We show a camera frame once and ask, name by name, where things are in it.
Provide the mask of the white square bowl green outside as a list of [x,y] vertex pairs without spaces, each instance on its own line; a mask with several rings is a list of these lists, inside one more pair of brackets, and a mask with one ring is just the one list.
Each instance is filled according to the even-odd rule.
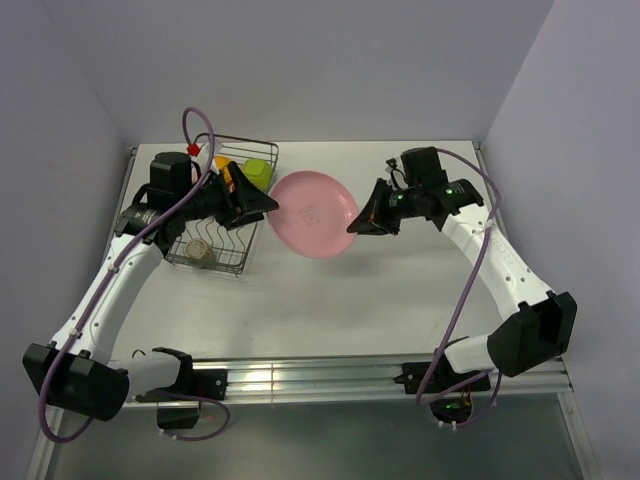
[[273,175],[273,167],[269,161],[250,158],[242,165],[242,171],[247,179],[259,190],[266,192]]

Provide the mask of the yellow ribbed bowl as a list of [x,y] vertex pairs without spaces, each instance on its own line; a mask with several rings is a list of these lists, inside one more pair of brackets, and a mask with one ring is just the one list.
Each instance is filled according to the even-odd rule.
[[223,176],[225,183],[231,184],[233,179],[229,171],[229,164],[232,163],[233,160],[224,155],[216,155],[214,157],[214,162],[218,172]]

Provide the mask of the pink round plate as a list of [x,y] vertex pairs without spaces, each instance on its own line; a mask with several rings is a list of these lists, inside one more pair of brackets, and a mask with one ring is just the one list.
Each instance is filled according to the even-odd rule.
[[277,238],[298,255],[328,259],[344,253],[356,235],[347,227],[359,213],[349,190],[333,177],[297,171],[269,191],[279,208],[268,214]]

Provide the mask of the small grey speckled bowl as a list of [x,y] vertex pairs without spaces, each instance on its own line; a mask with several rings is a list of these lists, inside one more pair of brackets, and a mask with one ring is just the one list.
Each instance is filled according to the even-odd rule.
[[206,263],[215,259],[212,246],[203,239],[195,238],[184,246],[184,255],[191,261]]

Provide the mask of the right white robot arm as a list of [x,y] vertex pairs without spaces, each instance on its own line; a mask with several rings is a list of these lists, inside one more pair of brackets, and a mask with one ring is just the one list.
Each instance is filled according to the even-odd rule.
[[577,303],[555,292],[525,263],[495,224],[498,207],[487,206],[466,179],[451,180],[442,167],[444,151],[414,148],[391,159],[405,185],[377,180],[365,207],[348,227],[357,235],[396,235],[403,220],[434,224],[473,264],[469,280],[481,280],[500,315],[489,334],[454,340],[445,337],[435,355],[433,378],[452,390],[469,372],[496,370],[515,377],[568,349]]

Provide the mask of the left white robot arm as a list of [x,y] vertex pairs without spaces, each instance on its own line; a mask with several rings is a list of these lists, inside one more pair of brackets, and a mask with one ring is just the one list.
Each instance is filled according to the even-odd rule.
[[156,155],[148,183],[120,215],[107,258],[76,311],[48,344],[32,344],[23,356],[39,407],[108,421],[132,396],[156,389],[172,399],[190,395],[195,386],[190,355],[158,347],[138,359],[115,361],[120,329],[187,223],[212,218],[234,230],[278,207],[235,162],[218,174],[196,166],[186,153]]

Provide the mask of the aluminium frame rail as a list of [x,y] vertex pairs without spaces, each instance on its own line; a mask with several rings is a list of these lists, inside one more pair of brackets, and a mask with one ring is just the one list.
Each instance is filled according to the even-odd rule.
[[[336,356],[289,359],[194,361],[195,370],[225,369],[227,405],[412,400],[431,355]],[[154,390],[128,394],[123,407],[147,407]],[[572,392],[566,367],[553,359],[532,370],[503,377],[502,395]]]

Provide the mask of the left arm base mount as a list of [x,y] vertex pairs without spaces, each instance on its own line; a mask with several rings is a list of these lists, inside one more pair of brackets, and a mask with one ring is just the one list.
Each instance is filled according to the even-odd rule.
[[217,405],[223,412],[218,431],[223,431],[230,423],[229,409],[222,403],[225,399],[228,371],[225,369],[195,370],[186,387],[166,387],[156,390],[156,402],[187,401],[196,402],[196,407],[158,407],[156,423],[165,431],[179,433],[192,430],[199,421],[213,420],[205,416],[204,405]]

